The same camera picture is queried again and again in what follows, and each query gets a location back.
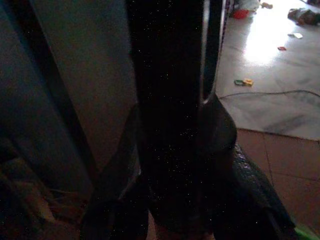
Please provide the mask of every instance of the white marble floor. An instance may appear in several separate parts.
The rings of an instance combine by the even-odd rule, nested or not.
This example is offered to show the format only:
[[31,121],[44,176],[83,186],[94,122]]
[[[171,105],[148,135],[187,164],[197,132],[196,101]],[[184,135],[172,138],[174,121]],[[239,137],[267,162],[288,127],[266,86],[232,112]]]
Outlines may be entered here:
[[[238,128],[320,139],[320,26],[298,26],[287,19],[291,8],[316,8],[300,0],[268,1],[273,9],[258,9],[243,20],[229,18],[222,48],[216,93]],[[301,33],[302,39],[290,38]],[[250,78],[252,87],[236,86]]]

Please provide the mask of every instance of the red object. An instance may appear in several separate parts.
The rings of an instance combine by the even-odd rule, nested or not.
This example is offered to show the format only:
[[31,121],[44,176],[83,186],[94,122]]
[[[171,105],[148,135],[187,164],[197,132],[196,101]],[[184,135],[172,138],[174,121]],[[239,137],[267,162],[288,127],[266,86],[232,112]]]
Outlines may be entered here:
[[280,51],[286,51],[286,50],[287,50],[284,46],[278,46],[278,49],[279,49]]
[[245,19],[249,14],[248,9],[239,9],[233,13],[235,19]]

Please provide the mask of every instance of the wall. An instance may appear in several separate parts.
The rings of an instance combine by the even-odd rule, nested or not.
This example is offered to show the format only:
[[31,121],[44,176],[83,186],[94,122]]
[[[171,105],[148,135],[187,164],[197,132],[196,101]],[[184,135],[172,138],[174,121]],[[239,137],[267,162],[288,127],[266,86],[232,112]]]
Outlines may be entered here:
[[136,102],[124,0],[32,0],[101,170]]
[[50,187],[88,196],[92,183],[28,47],[0,4],[0,134]]

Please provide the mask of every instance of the brown floor tile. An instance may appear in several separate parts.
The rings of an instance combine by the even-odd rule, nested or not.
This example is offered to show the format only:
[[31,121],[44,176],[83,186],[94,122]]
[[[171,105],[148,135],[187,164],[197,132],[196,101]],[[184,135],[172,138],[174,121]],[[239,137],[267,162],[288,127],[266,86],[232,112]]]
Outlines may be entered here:
[[264,135],[272,173],[320,180],[320,148],[316,141]]
[[320,182],[272,173],[274,188],[297,223],[320,233]]
[[243,148],[244,152],[262,170],[268,172],[269,164],[266,155],[263,133],[243,129],[238,129],[237,132],[237,142]]

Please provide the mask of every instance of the electrical cable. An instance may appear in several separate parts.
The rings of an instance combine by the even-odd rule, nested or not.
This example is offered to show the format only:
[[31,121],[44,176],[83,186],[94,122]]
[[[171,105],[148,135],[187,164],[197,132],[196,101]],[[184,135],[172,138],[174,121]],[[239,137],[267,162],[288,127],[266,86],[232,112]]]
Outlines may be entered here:
[[219,99],[225,99],[228,97],[233,97],[237,95],[251,95],[251,94],[256,94],[256,95],[282,95],[282,94],[292,94],[292,93],[307,93],[307,94],[312,94],[316,97],[320,98],[320,94],[313,92],[313,91],[308,91],[308,90],[291,90],[291,91],[280,91],[280,92],[262,92],[262,91],[255,91],[255,92],[237,92],[237,93],[232,93],[228,94],[225,96],[219,97]]

